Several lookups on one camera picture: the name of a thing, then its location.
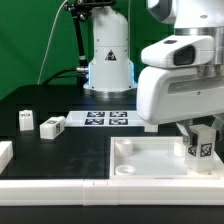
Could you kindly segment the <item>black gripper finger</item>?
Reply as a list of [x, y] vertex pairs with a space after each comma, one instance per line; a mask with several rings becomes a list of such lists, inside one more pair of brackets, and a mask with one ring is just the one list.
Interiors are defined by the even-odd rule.
[[182, 120], [177, 123], [177, 127], [183, 135], [183, 144], [187, 147], [197, 145], [197, 135], [191, 130], [192, 120]]
[[217, 141], [224, 139], [224, 113], [217, 114], [214, 116], [212, 127], [217, 131]]

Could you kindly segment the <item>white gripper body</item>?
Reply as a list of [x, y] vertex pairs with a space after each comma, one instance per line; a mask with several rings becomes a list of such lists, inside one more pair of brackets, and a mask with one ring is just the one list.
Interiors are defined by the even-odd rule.
[[202, 67], [215, 56], [208, 35], [172, 35], [144, 48], [136, 108], [150, 124], [164, 124], [224, 112], [224, 73]]

